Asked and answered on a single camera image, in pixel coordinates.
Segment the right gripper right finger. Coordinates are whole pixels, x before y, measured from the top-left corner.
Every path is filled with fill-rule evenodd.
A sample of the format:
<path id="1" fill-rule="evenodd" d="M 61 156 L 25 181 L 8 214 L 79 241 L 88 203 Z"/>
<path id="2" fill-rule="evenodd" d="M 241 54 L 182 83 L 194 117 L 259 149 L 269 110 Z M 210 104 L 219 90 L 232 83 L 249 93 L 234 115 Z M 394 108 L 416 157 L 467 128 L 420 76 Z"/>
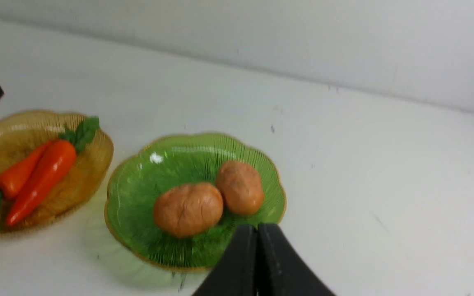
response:
<path id="1" fill-rule="evenodd" d="M 277 224 L 259 224 L 256 247 L 258 296 L 334 296 L 307 266 Z"/>

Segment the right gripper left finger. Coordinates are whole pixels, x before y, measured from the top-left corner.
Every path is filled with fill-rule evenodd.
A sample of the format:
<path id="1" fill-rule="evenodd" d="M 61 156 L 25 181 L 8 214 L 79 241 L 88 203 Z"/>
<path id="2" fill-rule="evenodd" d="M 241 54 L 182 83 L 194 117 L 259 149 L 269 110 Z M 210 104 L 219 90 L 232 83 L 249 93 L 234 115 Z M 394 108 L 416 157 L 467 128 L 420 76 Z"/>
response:
<path id="1" fill-rule="evenodd" d="M 257 232 L 252 225 L 236 228 L 224 254 L 194 296 L 255 296 Z"/>

